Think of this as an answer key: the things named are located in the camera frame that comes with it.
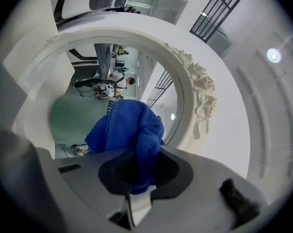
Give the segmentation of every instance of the black slot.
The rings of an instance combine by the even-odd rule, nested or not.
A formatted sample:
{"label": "black slot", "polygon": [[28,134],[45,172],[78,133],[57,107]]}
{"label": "black slot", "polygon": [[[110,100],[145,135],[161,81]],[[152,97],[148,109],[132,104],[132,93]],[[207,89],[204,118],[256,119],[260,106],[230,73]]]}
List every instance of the black slot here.
{"label": "black slot", "polygon": [[116,212],[109,220],[125,229],[131,229],[127,212]]}
{"label": "black slot", "polygon": [[71,171],[79,169],[79,168],[81,168],[81,166],[79,164],[71,164],[68,166],[58,167],[58,170],[60,173],[67,173],[67,172],[71,172]]}

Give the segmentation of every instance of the blue towel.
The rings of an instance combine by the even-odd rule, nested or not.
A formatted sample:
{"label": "blue towel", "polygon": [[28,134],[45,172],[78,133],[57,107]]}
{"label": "blue towel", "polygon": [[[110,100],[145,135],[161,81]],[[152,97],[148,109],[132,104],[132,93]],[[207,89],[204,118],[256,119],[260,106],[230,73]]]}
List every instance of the blue towel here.
{"label": "blue towel", "polygon": [[160,119],[145,104],[136,100],[115,102],[110,113],[102,117],[85,139],[92,153],[121,148],[135,149],[138,182],[131,194],[141,194],[155,183],[156,157],[164,133]]}

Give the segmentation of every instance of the ceiling light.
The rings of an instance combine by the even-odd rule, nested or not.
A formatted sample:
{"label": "ceiling light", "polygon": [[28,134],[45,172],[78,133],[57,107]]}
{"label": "ceiling light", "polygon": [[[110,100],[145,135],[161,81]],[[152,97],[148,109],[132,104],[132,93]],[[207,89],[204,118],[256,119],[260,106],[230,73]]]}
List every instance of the ceiling light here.
{"label": "ceiling light", "polygon": [[269,49],[267,51],[267,58],[273,63],[279,63],[281,61],[281,53],[277,49]]}

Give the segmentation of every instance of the decorative relief carving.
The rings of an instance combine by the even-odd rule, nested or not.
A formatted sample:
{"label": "decorative relief carving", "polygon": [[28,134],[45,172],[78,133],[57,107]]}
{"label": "decorative relief carving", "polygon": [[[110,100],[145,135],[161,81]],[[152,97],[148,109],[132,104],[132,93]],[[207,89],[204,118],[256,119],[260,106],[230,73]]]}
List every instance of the decorative relief carving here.
{"label": "decorative relief carving", "polygon": [[58,34],[58,35],[55,35],[53,37],[50,37],[46,43],[45,43],[45,46],[47,46],[48,44],[52,43],[52,42],[55,42],[57,41],[58,39],[62,38],[63,36],[65,36],[66,34],[68,33],[61,33],[61,34]]}
{"label": "decorative relief carving", "polygon": [[214,82],[206,73],[206,69],[200,66],[199,63],[193,62],[191,54],[186,54],[183,50],[174,48],[168,43],[165,45],[178,57],[182,65],[188,70],[193,81],[197,98],[194,138],[199,139],[202,132],[209,133],[210,118],[216,108],[217,100],[213,97]]}

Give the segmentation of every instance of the black railing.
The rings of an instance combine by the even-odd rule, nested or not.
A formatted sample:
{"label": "black railing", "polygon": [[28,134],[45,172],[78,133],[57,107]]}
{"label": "black railing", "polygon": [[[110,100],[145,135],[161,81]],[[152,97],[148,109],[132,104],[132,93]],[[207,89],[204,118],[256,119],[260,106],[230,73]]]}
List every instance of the black railing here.
{"label": "black railing", "polygon": [[146,105],[151,108],[172,83],[173,81],[169,73],[164,71],[149,98],[147,99]]}
{"label": "black railing", "polygon": [[219,27],[239,2],[240,0],[210,0],[190,32],[204,42],[208,42],[216,31],[224,34]]}

